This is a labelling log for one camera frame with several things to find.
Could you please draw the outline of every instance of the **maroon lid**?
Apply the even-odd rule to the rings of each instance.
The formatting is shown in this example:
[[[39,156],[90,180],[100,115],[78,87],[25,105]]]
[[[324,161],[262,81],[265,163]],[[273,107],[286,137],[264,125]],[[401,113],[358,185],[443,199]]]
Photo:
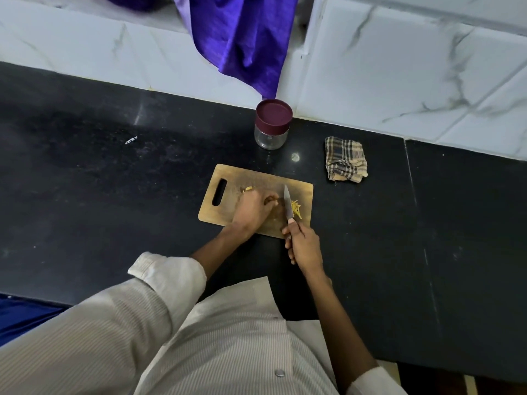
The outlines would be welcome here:
[[[293,119],[293,110],[279,99],[265,99],[256,107],[255,124],[268,136],[284,134]]]

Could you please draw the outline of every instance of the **striped shirt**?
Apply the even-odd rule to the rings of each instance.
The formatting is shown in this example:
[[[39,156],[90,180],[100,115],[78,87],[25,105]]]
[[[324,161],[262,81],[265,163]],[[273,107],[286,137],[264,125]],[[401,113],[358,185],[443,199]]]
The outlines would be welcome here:
[[[135,278],[0,348],[0,394],[337,394],[319,321],[288,322],[267,278],[196,304],[190,258],[142,254]],[[348,394],[405,394],[381,368]]]

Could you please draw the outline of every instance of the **wooden cutting board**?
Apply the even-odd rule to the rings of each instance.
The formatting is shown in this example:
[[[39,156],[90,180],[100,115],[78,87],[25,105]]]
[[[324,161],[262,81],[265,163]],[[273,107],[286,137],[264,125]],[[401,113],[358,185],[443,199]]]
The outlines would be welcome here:
[[[220,198],[223,185],[225,185],[225,191]],[[247,187],[267,188],[276,191],[280,195],[279,205],[273,209],[257,233],[282,239],[284,236],[281,230],[287,225],[284,208],[285,185],[289,188],[291,200],[300,204],[302,219],[298,216],[295,216],[295,219],[309,226],[311,223],[311,207],[313,205],[313,185],[311,183],[228,165],[216,165],[205,193],[205,198],[201,204],[198,219],[202,222],[226,226],[232,221],[236,203]]]

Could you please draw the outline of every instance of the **shirt sleeve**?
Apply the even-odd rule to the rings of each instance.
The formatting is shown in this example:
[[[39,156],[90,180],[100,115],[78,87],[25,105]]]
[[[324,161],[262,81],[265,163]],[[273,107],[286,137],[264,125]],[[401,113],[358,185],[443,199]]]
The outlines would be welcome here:
[[[357,378],[346,395],[407,395],[382,367],[376,367]]]
[[[88,298],[0,348],[0,394],[128,395],[204,291],[190,258],[142,254],[136,278]]]

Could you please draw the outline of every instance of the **glass jar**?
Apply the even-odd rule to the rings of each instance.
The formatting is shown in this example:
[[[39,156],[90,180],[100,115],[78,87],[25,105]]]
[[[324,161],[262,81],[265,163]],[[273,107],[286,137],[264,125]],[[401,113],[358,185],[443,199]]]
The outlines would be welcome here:
[[[279,149],[285,144],[287,140],[287,133],[289,133],[289,130],[283,134],[270,136],[261,132],[258,126],[254,125],[254,139],[260,147],[265,149]]]
[[[265,99],[256,107],[254,139],[264,149],[278,149],[284,145],[293,119],[293,110],[279,99]]]

